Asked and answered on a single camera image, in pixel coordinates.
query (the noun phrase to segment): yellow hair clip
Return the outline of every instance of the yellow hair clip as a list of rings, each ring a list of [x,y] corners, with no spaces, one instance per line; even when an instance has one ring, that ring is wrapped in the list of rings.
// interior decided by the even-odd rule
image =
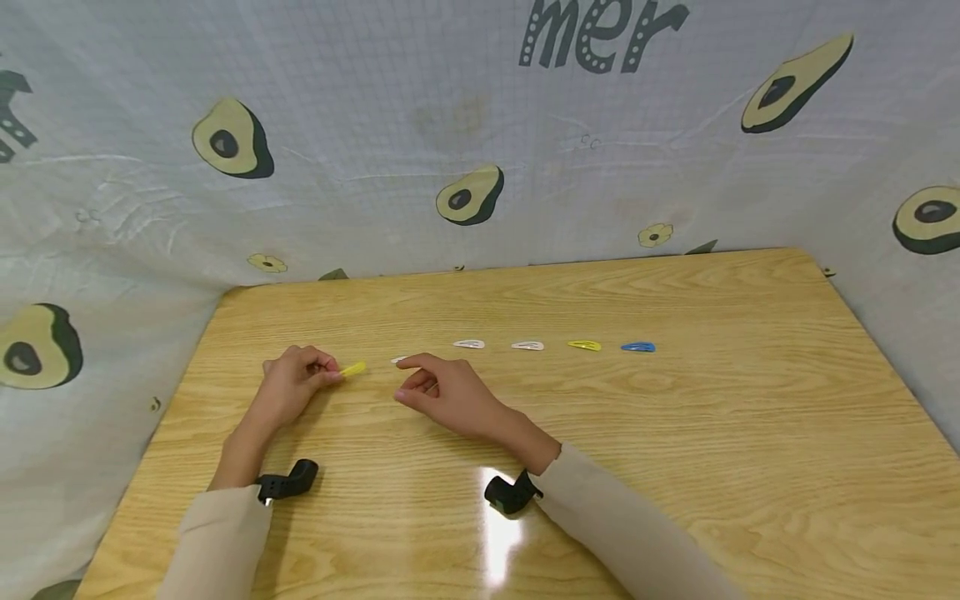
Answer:
[[[367,370],[367,363],[360,361],[355,365],[350,365],[346,369],[341,369],[340,374],[344,377],[353,377],[354,375],[359,375],[360,373]]]
[[[600,344],[590,340],[574,340],[573,342],[567,342],[566,344],[568,346],[573,346],[574,348],[583,348],[584,350],[590,350],[593,352],[600,351]]]

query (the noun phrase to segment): cloth wall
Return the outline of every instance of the cloth wall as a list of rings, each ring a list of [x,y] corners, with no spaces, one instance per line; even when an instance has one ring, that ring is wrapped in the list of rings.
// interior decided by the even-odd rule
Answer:
[[[82,573],[238,285],[799,246],[960,443],[950,0],[0,15],[4,598]]]

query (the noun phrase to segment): hand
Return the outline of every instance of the hand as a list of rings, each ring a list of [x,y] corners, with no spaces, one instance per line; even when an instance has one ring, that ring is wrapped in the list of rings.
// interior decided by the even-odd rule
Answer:
[[[396,365],[420,370],[407,377],[394,398],[453,433],[496,442],[514,412],[496,399],[466,360],[417,354]]]
[[[332,356],[312,346],[290,346],[276,360],[263,362],[263,382],[244,421],[276,432],[296,420],[320,389],[341,380]]]
[[[526,415],[500,402],[466,360],[417,354],[396,365],[420,370],[407,377],[394,398],[437,424],[468,438],[502,445],[535,475],[560,455],[560,443]]]

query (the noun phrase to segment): wooden table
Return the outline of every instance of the wooden table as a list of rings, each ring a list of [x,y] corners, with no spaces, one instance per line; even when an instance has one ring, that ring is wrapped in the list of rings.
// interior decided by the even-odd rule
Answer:
[[[487,347],[451,345],[466,338]],[[619,349],[636,341],[657,352]],[[390,359],[419,351],[468,358],[753,598],[960,597],[957,457],[811,258],[770,250],[230,292],[78,598],[152,597],[260,362],[291,344],[370,370],[277,441],[269,471],[326,474],[276,504],[256,598],[626,597],[536,508],[486,506],[488,480],[518,472],[504,452],[391,399]]]

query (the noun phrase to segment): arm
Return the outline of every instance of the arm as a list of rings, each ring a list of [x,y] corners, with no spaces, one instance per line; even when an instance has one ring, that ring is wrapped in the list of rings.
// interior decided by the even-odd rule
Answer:
[[[273,514],[257,499],[260,486],[253,482],[276,433],[318,390],[342,379],[336,361],[313,347],[291,346],[265,362],[263,371],[250,409],[224,441],[209,488],[183,517],[180,544],[158,600],[250,597]]]
[[[652,503],[525,415],[503,405],[466,361],[430,354],[395,398],[450,429],[503,446],[543,493],[540,507],[610,570],[634,598],[742,598],[693,539]]]

